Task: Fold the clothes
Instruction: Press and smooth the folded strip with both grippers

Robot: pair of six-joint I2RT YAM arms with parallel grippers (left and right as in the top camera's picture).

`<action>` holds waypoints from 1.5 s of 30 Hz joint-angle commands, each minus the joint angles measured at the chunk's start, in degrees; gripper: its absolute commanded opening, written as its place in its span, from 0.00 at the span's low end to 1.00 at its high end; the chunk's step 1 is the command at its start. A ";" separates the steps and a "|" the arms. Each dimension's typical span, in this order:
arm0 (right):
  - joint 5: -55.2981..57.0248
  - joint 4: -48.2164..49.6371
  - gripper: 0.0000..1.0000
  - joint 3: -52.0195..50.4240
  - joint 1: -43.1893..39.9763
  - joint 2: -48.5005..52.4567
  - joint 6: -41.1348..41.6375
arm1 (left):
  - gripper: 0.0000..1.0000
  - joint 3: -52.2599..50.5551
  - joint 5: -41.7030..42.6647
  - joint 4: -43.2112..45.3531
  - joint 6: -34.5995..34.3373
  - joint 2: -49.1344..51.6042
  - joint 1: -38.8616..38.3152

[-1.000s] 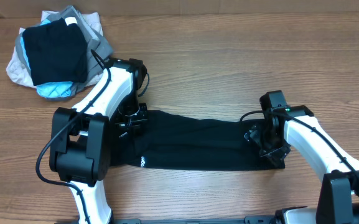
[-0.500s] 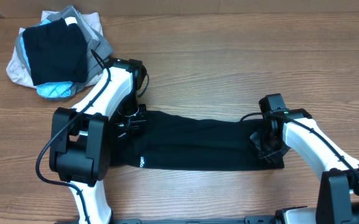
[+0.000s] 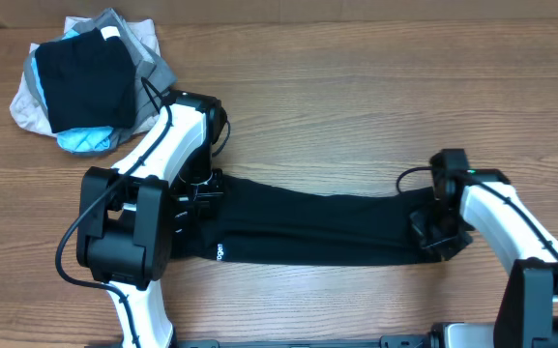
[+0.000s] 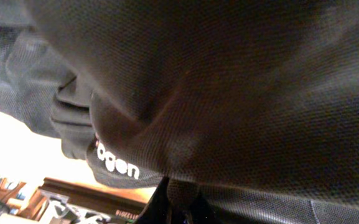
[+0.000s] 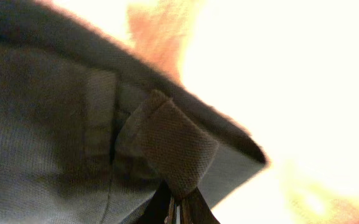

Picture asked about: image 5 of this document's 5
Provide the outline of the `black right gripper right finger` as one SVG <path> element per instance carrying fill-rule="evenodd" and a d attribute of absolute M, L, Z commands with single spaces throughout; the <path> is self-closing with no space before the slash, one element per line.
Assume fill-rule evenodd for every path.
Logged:
<path fill-rule="evenodd" d="M 198 188 L 180 201 L 180 224 L 220 224 Z"/>

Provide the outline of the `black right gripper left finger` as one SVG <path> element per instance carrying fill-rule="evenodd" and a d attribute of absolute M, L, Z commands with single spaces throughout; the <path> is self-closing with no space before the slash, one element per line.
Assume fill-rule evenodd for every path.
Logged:
<path fill-rule="evenodd" d="M 175 198 L 166 182 L 161 182 L 136 224 L 176 224 Z"/>

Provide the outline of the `black t-shirt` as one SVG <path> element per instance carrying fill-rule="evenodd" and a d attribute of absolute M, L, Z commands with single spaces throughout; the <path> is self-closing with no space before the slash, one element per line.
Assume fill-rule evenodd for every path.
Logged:
<path fill-rule="evenodd" d="M 266 158 L 240 128 L 74 20 L 0 1 L 0 223 L 136 223 L 161 182 L 212 209 Z"/>

